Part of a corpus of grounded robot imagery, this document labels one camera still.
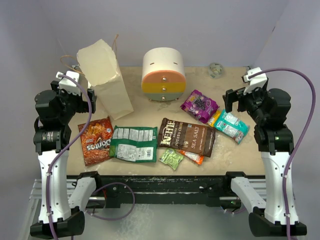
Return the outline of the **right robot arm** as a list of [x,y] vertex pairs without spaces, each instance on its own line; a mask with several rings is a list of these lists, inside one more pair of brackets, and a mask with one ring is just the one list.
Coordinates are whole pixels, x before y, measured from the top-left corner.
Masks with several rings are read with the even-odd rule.
[[240,198],[249,213],[249,227],[254,236],[305,236],[307,226],[297,216],[289,163],[294,150],[293,134],[285,125],[291,108],[290,95],[277,88],[256,87],[251,93],[240,88],[227,90],[223,100],[226,112],[231,112],[237,102],[238,111],[247,112],[256,124],[254,138],[265,170],[266,199],[244,176],[224,181],[223,192]]

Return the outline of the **green chip bag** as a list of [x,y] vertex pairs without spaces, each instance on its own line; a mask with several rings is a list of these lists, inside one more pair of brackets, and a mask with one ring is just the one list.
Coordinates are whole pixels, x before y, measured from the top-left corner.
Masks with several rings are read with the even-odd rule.
[[157,161],[157,127],[115,126],[109,156],[131,163]]

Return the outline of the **orange snack packet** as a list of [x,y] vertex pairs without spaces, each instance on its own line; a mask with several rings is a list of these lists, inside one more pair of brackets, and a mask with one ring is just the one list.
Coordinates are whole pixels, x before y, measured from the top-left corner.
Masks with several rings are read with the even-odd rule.
[[201,165],[203,163],[204,160],[204,156],[193,153],[193,152],[188,152],[188,151],[184,151],[184,150],[179,150],[178,151],[180,154],[182,154],[183,156],[189,158],[190,160],[192,160],[193,162],[195,162],[198,165]]

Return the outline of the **brown Kettle chip bag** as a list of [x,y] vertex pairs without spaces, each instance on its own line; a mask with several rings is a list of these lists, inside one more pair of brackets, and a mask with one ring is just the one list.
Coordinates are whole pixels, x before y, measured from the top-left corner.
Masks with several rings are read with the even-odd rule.
[[215,139],[214,127],[164,118],[159,129],[157,146],[211,157]]

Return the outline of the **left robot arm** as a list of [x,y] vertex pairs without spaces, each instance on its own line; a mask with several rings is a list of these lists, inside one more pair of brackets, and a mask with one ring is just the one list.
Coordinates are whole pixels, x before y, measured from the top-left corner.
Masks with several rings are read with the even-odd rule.
[[67,92],[57,81],[38,93],[33,143],[41,170],[41,209],[38,222],[30,226],[35,238],[57,240],[81,235],[85,229],[85,208],[91,196],[103,191],[97,171],[81,173],[71,195],[67,193],[67,162],[71,140],[69,122],[76,113],[96,111],[95,92],[88,89],[83,101],[81,89]]

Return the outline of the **white paper bag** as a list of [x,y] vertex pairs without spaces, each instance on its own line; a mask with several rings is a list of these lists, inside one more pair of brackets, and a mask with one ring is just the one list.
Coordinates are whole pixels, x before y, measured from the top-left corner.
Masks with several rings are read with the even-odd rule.
[[78,67],[65,65],[83,75],[88,87],[94,90],[104,110],[114,120],[134,111],[127,93],[116,56],[117,44],[109,46],[103,39],[80,49],[76,57]]

